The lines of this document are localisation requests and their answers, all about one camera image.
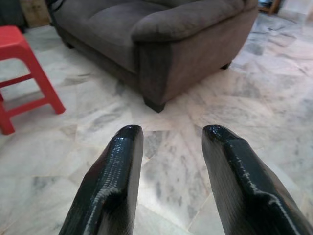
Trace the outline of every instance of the marble floor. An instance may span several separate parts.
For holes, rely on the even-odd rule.
[[[0,235],[56,235],[84,174],[127,124],[144,130],[135,235],[223,235],[201,152],[201,129],[221,124],[248,140],[313,223],[313,27],[260,15],[228,70],[157,114],[139,94],[67,49],[50,26],[26,33],[67,108],[12,118],[0,135]],[[0,62],[0,80],[27,73]],[[40,97],[33,81],[1,92],[13,107]]]

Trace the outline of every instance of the stool leg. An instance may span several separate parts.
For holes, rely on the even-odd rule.
[[[0,129],[4,135],[10,135],[15,132],[10,117],[6,114],[2,102],[0,102]]]
[[[64,113],[65,108],[60,101],[58,95],[54,91],[50,81],[48,80],[45,72],[43,71],[41,65],[37,61],[34,53],[30,50],[27,54],[26,59],[23,59],[24,63],[28,66],[31,74],[36,80],[38,86],[40,87],[42,93],[45,95],[46,99],[50,105],[54,108],[54,111],[57,114]]]

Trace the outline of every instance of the red plastic stool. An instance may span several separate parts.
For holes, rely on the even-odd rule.
[[[3,97],[0,93],[0,129],[5,135],[15,132],[10,118],[17,114],[45,104],[50,104],[57,114],[61,114],[65,111],[62,102],[55,93],[45,72],[19,29],[15,26],[3,26],[0,27],[0,60],[10,58],[22,60],[27,65],[30,74],[0,82],[0,88],[34,78],[45,97],[6,111],[3,106]]]

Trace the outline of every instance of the gray sofa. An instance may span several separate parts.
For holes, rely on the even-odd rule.
[[[82,50],[161,112],[165,102],[227,69],[257,16],[257,0],[59,0],[50,12]]]

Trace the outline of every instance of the cardboard box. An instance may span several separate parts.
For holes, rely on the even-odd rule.
[[[20,0],[23,13],[30,28],[50,23],[45,0]]]

